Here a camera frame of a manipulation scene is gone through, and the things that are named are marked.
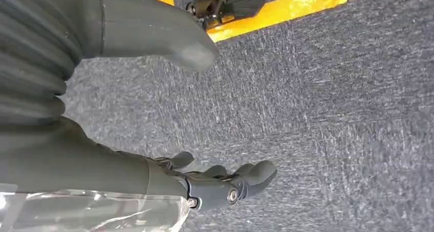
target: transparent plastic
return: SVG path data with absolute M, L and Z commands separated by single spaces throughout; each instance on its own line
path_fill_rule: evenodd
M 0 184 L 1 232 L 178 232 L 188 214 L 180 196 L 83 190 L 21 194 Z

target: prosthetic hand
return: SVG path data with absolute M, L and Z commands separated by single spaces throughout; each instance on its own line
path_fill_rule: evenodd
M 189 153 L 115 152 L 61 116 L 56 96 L 82 58 L 162 55 L 186 69 L 210 66 L 216 47 L 187 12 L 156 0 L 0 0 L 0 18 L 2 230 L 175 231 L 190 209 L 233 205 L 275 177 L 269 161 L 232 174 L 220 165 L 183 172 Z

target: gray carpet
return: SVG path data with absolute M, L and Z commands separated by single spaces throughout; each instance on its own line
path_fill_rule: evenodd
M 276 163 L 262 196 L 185 231 L 434 231 L 434 0 L 349 0 L 218 46 L 202 74 L 84 61 L 68 115 L 117 150 Z

